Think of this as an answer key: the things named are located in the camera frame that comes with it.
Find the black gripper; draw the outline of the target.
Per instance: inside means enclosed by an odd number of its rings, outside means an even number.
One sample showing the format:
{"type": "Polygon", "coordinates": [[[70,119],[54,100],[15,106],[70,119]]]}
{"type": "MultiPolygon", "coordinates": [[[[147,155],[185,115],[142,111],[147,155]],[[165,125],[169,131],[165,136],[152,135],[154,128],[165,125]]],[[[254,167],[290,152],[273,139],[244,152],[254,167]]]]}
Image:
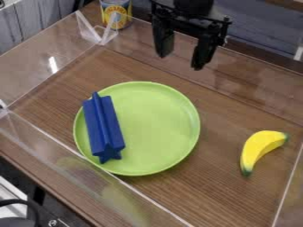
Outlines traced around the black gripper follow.
{"type": "Polygon", "coordinates": [[[190,67],[201,70],[217,45],[225,44],[230,18],[213,5],[214,0],[150,0],[150,24],[154,50],[160,58],[173,50],[173,31],[198,36],[190,67]]]}

